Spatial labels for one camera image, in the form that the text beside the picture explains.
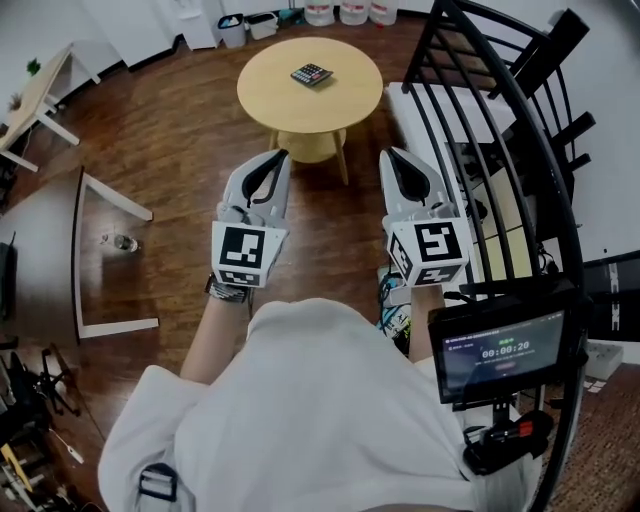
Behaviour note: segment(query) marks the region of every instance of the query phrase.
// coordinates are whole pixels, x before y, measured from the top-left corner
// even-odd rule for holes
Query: person's arm
[[[246,305],[209,297],[180,377],[212,384],[233,359],[234,344],[244,327]]]
[[[423,286],[411,290],[411,342],[409,361],[417,363],[433,355],[427,328],[429,311],[444,307],[440,286]]]

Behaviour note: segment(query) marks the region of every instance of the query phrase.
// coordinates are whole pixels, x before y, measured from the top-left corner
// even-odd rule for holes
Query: monitor screen
[[[444,366],[449,389],[496,381],[556,363],[564,312],[499,329],[445,338]]]

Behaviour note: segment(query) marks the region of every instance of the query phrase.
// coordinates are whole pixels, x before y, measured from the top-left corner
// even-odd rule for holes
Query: wooden floor
[[[423,23],[400,19],[384,29],[294,27],[234,50],[190,52],[182,45],[174,56],[135,73],[117,71],[70,100],[56,119],[80,137],[78,147],[43,128],[35,130],[26,158],[41,165],[41,171],[19,170],[13,202],[84,165],[89,174],[154,212],[153,222],[145,225],[87,197],[81,258],[85,323],[153,315],[160,328],[82,342],[77,382],[84,414],[59,418],[56,428],[86,463],[72,463],[52,438],[60,481],[75,484],[82,496],[102,504],[96,464],[137,379],[149,364],[177,370],[186,354],[205,302],[215,206],[230,173],[268,147],[268,133],[237,99],[236,82],[246,62],[278,40],[322,35],[366,52],[385,83],[401,81]],[[342,185],[335,159],[296,164],[287,213],[291,234],[269,287],[256,294],[256,308],[271,300],[326,297],[376,320],[375,271],[386,261],[378,157],[391,144],[401,141],[383,98],[368,119],[348,130],[348,187]],[[103,235],[114,233],[138,238],[142,251],[124,254],[101,245]],[[37,368],[34,347],[23,348],[21,355]],[[570,510],[571,503],[566,504],[562,510]]]

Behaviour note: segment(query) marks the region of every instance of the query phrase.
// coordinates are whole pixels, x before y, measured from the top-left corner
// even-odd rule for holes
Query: wooden desk
[[[290,76],[305,64],[334,74],[306,87]],[[342,151],[346,128],[371,114],[381,96],[382,76],[366,54],[321,37],[270,46],[247,63],[238,79],[242,107],[273,130],[271,149],[279,144],[293,160],[305,163],[337,155],[345,185],[349,183]]]
[[[0,241],[15,232],[15,310],[0,331],[58,346],[81,338],[158,326],[157,318],[84,325],[80,297],[80,241],[87,187],[143,220],[153,214],[78,169],[54,179],[0,219]]]
[[[91,73],[73,53],[73,45],[63,48],[47,62],[26,85],[22,91],[22,105],[20,105],[18,110],[9,113],[7,133],[3,137],[0,137],[0,155],[16,162],[18,165],[26,167],[30,171],[36,172],[38,167],[18,155],[11,153],[9,148],[35,121],[40,121],[47,128],[53,130],[74,146],[80,143],[78,137],[67,131],[47,115],[48,111],[53,111],[54,113],[56,111],[55,107],[47,102],[49,89],[51,89],[62,66],[71,56],[76,59],[95,83],[100,83],[100,78],[98,78],[95,73]]]

